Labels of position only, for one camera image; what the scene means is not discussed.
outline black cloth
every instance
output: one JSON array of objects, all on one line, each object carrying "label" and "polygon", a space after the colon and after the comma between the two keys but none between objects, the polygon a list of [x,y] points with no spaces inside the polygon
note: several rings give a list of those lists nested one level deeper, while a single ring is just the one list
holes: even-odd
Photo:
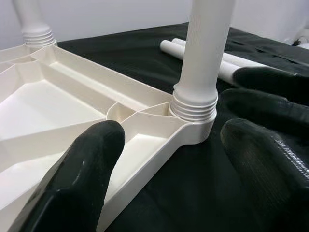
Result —
[{"label": "black cloth", "polygon": [[[187,24],[61,42],[75,54],[172,93],[182,62],[159,49],[162,40],[185,39]],[[309,74],[295,48],[230,29],[225,51],[292,73]],[[283,57],[280,53],[284,47]],[[218,80],[217,89],[232,88]],[[209,138],[179,148],[107,229],[108,232],[259,231],[239,175],[226,156],[220,130],[231,118],[219,100]]]}]

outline black rubber glove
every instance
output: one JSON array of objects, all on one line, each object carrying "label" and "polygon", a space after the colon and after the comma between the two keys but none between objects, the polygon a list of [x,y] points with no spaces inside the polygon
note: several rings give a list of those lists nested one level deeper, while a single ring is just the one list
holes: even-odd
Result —
[{"label": "black rubber glove", "polygon": [[9,232],[94,232],[124,144],[117,122],[87,129],[47,172]]},{"label": "black rubber glove", "polygon": [[235,117],[221,140],[261,231],[309,231],[309,108],[247,89],[226,90],[220,101]]},{"label": "black rubber glove", "polygon": [[233,80],[240,87],[280,95],[292,102],[309,106],[307,76],[257,67],[238,69],[233,75]]}]

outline white plastic part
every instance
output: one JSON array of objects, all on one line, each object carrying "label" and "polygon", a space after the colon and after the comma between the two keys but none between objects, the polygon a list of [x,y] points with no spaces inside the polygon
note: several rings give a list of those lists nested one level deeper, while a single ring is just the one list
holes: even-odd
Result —
[{"label": "white plastic part", "polygon": [[[174,54],[172,52],[173,50],[175,50],[174,45],[167,43],[167,42],[164,42],[164,43],[165,43],[165,45],[161,50],[172,55],[172,56],[174,56]],[[173,39],[172,43],[178,44],[178,45],[181,45],[181,46],[186,46],[186,41],[178,39],[178,38]],[[184,49],[181,49],[180,47],[177,47],[177,48],[178,48],[177,56],[175,56],[175,57],[177,57],[177,58],[179,57],[178,59],[182,60],[183,56],[184,56]],[[254,62],[252,60],[237,57],[237,56],[234,56],[234,55],[231,55],[231,54],[228,54],[228,53],[223,53],[222,61],[226,61],[230,64],[234,64],[234,65],[236,65],[238,67],[242,67],[242,68],[243,67],[266,67],[266,65],[264,65],[264,64],[260,64],[260,63]]]},{"label": "white plastic part", "polygon": [[303,43],[303,44],[301,44],[301,45],[299,45],[297,47],[302,47],[304,49],[309,49],[309,43]]},{"label": "white plastic part", "polygon": [[181,40],[181,39],[178,39],[178,38],[173,39],[172,42],[174,44],[179,44],[179,45],[184,46],[184,47],[187,44],[186,40]]},{"label": "white plastic part", "polygon": [[[165,53],[183,60],[185,47],[182,44],[185,44],[184,40],[173,39],[172,42],[164,40],[160,44],[160,49]],[[233,84],[233,74],[237,69],[240,69],[240,67],[222,60],[218,77],[225,82]]]},{"label": "white plastic part", "polygon": [[240,69],[240,67],[222,60],[218,77],[221,80],[233,85],[234,84],[233,75],[234,72],[238,69]]},{"label": "white plastic part", "polygon": [[180,81],[174,86],[171,114],[213,123],[216,82],[235,0],[194,0]]},{"label": "white plastic part", "polygon": [[27,46],[41,48],[56,43],[52,30],[43,19],[38,0],[13,0],[13,5]]},{"label": "white plastic part", "polygon": [[0,231],[73,140],[111,119],[126,144],[98,223],[103,231],[180,146],[208,137],[211,123],[169,115],[170,94],[51,45],[17,47],[0,63]]},{"label": "white plastic part", "polygon": [[[98,222],[97,231],[103,231],[180,146],[208,137],[234,0],[195,1],[174,97],[46,46],[52,40],[44,41],[42,32],[50,38],[49,27],[37,2],[25,2],[14,2],[23,33],[38,40],[0,51],[7,57],[0,61],[0,216],[8,215],[0,217],[0,230],[8,229],[45,171],[80,133],[113,119],[123,126],[126,143]],[[33,27],[35,22],[40,27]]]},{"label": "white plastic part", "polygon": [[172,43],[171,41],[168,40],[163,40],[160,43],[160,49],[165,53],[168,53],[178,59],[183,60],[185,47],[182,45]]}]

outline white background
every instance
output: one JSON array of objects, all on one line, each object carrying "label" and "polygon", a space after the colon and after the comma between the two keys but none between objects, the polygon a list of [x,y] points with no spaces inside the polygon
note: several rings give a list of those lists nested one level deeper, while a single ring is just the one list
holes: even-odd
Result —
[{"label": "white background", "polygon": [[[23,43],[12,0],[0,0],[0,50]],[[192,0],[39,0],[55,38],[65,41],[189,20]],[[309,0],[237,0],[232,26],[290,44]]]}]

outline vertical plastic pipe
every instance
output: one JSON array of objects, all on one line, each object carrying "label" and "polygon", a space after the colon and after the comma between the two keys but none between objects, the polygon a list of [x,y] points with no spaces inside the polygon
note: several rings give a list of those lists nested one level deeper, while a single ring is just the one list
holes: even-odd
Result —
[{"label": "vertical plastic pipe", "polygon": [[234,5],[235,0],[194,0],[171,114],[212,125],[218,100],[216,82]]},{"label": "vertical plastic pipe", "polygon": [[[181,40],[175,41],[176,39],[172,40],[172,42],[168,40],[163,40],[160,44],[161,51],[170,54],[178,59],[183,60],[185,46],[181,45],[184,44]],[[218,77],[221,80],[224,80],[230,84],[233,84],[233,74],[236,70],[240,69],[237,65],[231,64],[224,60],[221,61],[219,75]]]},{"label": "vertical plastic pipe", "polygon": [[27,46],[40,48],[56,43],[43,19],[38,0],[13,0],[13,5]]},{"label": "vertical plastic pipe", "polygon": [[[163,41],[164,42],[164,46],[161,48],[162,51],[172,55],[172,56],[175,56],[175,57],[179,57],[178,59],[183,59],[183,56],[184,56],[184,51],[182,51],[180,48],[177,48],[177,55],[174,54],[174,52],[172,53],[170,50],[171,48],[174,46],[173,45],[170,45],[170,43],[167,43],[165,40]],[[178,38],[175,38],[172,40],[172,43],[173,44],[177,44],[177,45],[181,45],[181,46],[186,46],[186,41],[185,40],[181,40],[181,39],[178,39]],[[239,67],[266,67],[266,65],[264,64],[260,64],[260,63],[257,63],[257,62],[254,62],[254,61],[251,61],[251,60],[248,60],[248,59],[244,59],[244,58],[241,58],[241,57],[237,57],[237,56],[234,56],[234,55],[231,55],[231,54],[228,54],[228,53],[223,53],[223,57],[222,57],[222,61],[226,61],[230,64],[234,64],[236,66],[239,66]]]}]

